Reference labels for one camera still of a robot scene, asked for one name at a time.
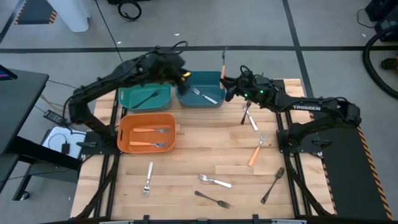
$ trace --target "wooden tabletop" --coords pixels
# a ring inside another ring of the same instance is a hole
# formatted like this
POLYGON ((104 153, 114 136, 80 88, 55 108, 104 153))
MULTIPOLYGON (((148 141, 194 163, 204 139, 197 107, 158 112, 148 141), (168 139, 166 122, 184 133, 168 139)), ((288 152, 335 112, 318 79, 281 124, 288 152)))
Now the wooden tabletop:
MULTIPOLYGON (((286 91, 292 96, 304 96, 299 79, 287 79, 286 91)), ((105 124, 110 121, 114 92, 96 102, 94 115, 105 124)), ((243 98, 235 97, 217 109, 186 109, 175 95, 167 113, 177 121, 177 143, 174 151, 166 154, 123 154, 120 158, 118 179, 112 211, 113 220, 150 219, 251 219, 293 218, 292 202, 286 174, 278 180, 265 205, 260 199, 274 181, 284 159, 278 150, 275 131, 275 113, 257 106, 250 107, 250 114, 258 125, 255 132, 248 120, 240 125, 243 115, 243 98), (268 134, 252 167, 248 161, 262 133, 268 134), (149 162, 154 162, 150 193, 142 196, 149 162), (198 179, 206 174, 232 184, 231 189, 198 179), (194 191, 224 200, 230 209, 198 197, 194 191)), ((306 111, 291 111, 293 122, 310 121, 306 111)), ((310 154, 301 154, 307 187, 326 210, 333 213, 333 206, 326 183, 322 162, 310 154)), ((83 164, 76 189, 71 217, 78 215, 98 188, 103 156, 93 156, 83 164)), ((297 190, 300 212, 304 214, 301 193, 297 190)), ((104 194, 101 214, 104 215, 104 194)))

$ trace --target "teal bin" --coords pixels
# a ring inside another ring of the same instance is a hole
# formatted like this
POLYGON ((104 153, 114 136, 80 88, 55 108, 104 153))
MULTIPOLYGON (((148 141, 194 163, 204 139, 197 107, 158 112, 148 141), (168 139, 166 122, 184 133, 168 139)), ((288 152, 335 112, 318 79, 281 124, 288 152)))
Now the teal bin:
POLYGON ((185 95, 177 92, 177 99, 185 108, 217 108, 225 100, 225 90, 220 88, 221 72, 192 72, 187 82, 191 85, 185 95), (206 100, 193 92, 197 88, 201 94, 217 101, 217 104, 206 100))
POLYGON ((171 107, 171 101, 172 87, 168 83, 119 89, 119 103, 133 112, 167 110, 171 107))

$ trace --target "black table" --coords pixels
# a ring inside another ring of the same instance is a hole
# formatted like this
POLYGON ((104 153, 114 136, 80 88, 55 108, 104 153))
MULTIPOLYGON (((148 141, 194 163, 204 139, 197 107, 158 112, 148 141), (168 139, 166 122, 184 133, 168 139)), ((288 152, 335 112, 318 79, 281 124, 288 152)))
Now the black table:
POLYGON ((18 161, 30 164, 14 196, 20 200, 29 183, 32 166, 54 164, 79 171, 81 160, 53 151, 18 136, 18 132, 39 99, 49 76, 43 73, 11 70, 18 79, 0 81, 0 192, 18 161))

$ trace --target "orange bin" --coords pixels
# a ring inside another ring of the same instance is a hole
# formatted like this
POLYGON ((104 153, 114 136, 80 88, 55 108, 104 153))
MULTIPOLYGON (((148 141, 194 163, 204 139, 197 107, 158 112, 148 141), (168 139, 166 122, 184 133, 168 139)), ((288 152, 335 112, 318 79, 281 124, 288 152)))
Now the orange bin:
POLYGON ((118 148, 126 153, 159 153, 173 151, 175 145, 175 118, 168 113, 137 114, 125 116, 119 124, 118 148), (156 131, 135 132, 135 129, 170 129, 167 133, 156 131), (166 142, 167 147, 133 146, 131 142, 166 142))

